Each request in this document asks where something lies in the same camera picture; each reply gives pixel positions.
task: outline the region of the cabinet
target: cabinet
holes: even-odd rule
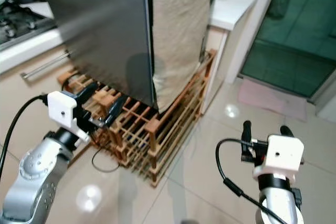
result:
[[[64,46],[56,47],[0,75],[1,144],[4,143],[8,127],[21,106],[27,100],[42,92],[49,93],[60,90],[56,78],[71,69],[72,65],[68,59],[64,59],[31,76],[26,81],[23,80],[20,73],[28,73],[59,57],[64,52]],[[56,123],[48,117],[47,107],[41,101],[35,101],[19,118],[8,151],[20,160],[29,149],[43,139],[48,131],[56,129]]]

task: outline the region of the glass door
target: glass door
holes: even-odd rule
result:
[[[272,0],[243,76],[311,98],[336,69],[336,0]]]

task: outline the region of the gas stove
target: gas stove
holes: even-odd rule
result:
[[[6,1],[0,5],[0,51],[54,27],[53,19]]]

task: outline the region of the drawer handle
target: drawer handle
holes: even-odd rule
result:
[[[57,62],[65,59],[65,58],[67,58],[68,56],[70,56],[70,53],[66,52],[65,54],[63,54],[61,56],[58,56],[57,58],[51,60],[50,62],[45,63],[44,65],[42,65],[42,66],[34,69],[33,71],[31,71],[29,73],[22,72],[20,74],[20,76],[22,77],[22,79],[27,80],[29,77],[31,77],[31,76],[33,76],[33,75],[41,72],[42,70],[44,70],[44,69],[50,67],[51,65],[53,65],[53,64],[55,64],[55,63],[57,63]]]

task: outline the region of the tiled floor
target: tiled floor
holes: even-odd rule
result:
[[[252,121],[253,137],[265,139],[286,123],[301,138],[307,162],[301,167],[296,185],[302,191],[305,223],[334,223],[335,125],[315,117],[311,105],[307,107],[308,121],[303,123],[240,104],[240,84],[237,80],[232,86],[221,87],[156,189],[122,168],[110,174],[98,172],[91,165],[95,150],[89,150],[61,180],[47,223],[255,223],[256,207],[223,185],[214,155],[220,139],[240,138],[242,124],[248,119]],[[238,108],[235,118],[226,115],[228,105]],[[258,185],[251,177],[253,166],[240,162],[240,146],[226,144],[220,154],[227,175],[257,199]],[[104,165],[102,168],[115,165],[102,154],[96,161]],[[7,162],[5,176],[10,181],[13,176],[6,174],[15,169],[17,160],[9,158]],[[1,192],[8,188],[7,184],[7,180],[2,181]]]

